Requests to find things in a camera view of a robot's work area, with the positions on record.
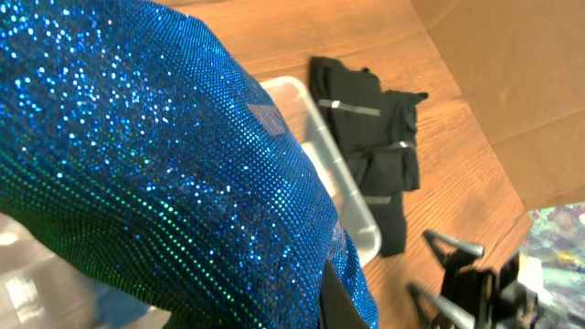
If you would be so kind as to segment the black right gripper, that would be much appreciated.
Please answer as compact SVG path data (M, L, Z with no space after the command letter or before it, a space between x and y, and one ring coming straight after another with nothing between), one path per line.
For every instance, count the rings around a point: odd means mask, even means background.
M422 236L445 272L441 296L431 294L416 282L408 284L420 328L537 327L538 297L520 282L522 258L519 253L498 271L480 270L473 264L484 256L483 245L430 229ZM433 319L426 314L421 301L439 311Z

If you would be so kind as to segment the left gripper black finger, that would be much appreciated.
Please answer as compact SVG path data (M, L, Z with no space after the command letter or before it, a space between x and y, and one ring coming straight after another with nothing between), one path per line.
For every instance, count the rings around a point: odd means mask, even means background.
M346 294L342 282L335 273L333 264L324 264L319 299L320 329L368 329L356 307Z

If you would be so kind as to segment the blue green sequin cloth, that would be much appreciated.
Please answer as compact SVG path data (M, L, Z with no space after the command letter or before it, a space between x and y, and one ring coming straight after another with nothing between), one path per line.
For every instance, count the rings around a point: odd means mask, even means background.
M164 5L1 4L1 211L171 328L319 328L327 260L378 326L356 247L271 97Z

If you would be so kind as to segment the blue denim jeans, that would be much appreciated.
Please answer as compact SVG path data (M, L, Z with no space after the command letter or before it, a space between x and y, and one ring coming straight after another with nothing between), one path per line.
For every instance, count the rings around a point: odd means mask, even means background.
M123 328L148 313L150 306L112 286L89 279L95 296L97 324L106 328Z

